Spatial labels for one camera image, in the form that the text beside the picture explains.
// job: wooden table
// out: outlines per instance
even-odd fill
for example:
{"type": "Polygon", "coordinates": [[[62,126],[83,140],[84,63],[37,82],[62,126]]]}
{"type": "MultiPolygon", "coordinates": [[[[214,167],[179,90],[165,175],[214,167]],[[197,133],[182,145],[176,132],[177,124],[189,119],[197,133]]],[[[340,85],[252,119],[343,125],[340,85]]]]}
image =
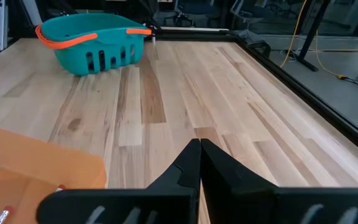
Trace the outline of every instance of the wooden table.
{"type": "Polygon", "coordinates": [[[103,157],[112,188],[148,186],[192,138],[279,186],[358,186],[358,148],[234,43],[146,43],[79,78],[21,39],[0,53],[0,128],[103,157]]]}

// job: gray floor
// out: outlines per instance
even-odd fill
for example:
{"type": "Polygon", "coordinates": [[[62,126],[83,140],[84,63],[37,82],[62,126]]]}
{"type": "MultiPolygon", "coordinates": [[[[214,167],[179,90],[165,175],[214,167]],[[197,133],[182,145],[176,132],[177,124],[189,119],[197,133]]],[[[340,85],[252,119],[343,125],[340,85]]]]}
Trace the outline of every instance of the gray floor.
{"type": "MultiPolygon", "coordinates": [[[[284,56],[280,54],[280,48],[286,46],[288,48],[289,38],[285,37],[265,37],[272,43],[275,49],[270,59],[277,65],[281,65],[284,56]]],[[[298,39],[299,46],[303,43],[302,39],[298,39]]],[[[357,49],[358,39],[335,39],[321,38],[319,39],[319,49],[357,49]]],[[[358,52],[323,52],[319,53],[320,61],[323,65],[338,74],[346,75],[350,78],[357,78],[358,75],[358,52]]],[[[314,52],[306,55],[307,61],[320,68],[314,52]]],[[[338,80],[328,72],[320,69],[318,72],[312,72],[298,62],[287,62],[283,66],[290,75],[302,82],[311,91],[317,94],[325,102],[329,103],[334,109],[343,114],[347,119],[358,126],[358,86],[338,80]]]]}

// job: floor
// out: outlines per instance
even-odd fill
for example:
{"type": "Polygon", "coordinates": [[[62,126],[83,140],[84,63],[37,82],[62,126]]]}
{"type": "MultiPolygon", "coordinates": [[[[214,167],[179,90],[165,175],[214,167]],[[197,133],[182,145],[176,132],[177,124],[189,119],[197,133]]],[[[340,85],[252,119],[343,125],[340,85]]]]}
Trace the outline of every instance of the floor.
{"type": "MultiPolygon", "coordinates": [[[[279,49],[285,49],[289,38],[270,36],[266,38],[272,44],[275,51],[270,59],[277,65],[281,65],[284,56],[280,55],[279,49]]],[[[303,40],[298,40],[296,45],[302,46],[303,40]]],[[[321,38],[319,49],[358,49],[358,39],[335,39],[321,38]]],[[[358,75],[358,52],[321,52],[319,53],[321,63],[335,73],[357,78],[358,75]]],[[[338,80],[336,77],[324,71],[319,65],[316,53],[309,52],[307,61],[320,68],[318,72],[312,72],[298,62],[288,62],[283,68],[289,74],[302,82],[320,98],[329,103],[334,109],[343,114],[347,119],[358,126],[358,86],[349,82],[338,80]]]]}
{"type": "Polygon", "coordinates": [[[110,188],[148,186],[192,138],[280,186],[358,186],[358,148],[233,43],[146,43],[79,78],[21,39],[0,53],[0,128],[103,157],[110,188]]]}

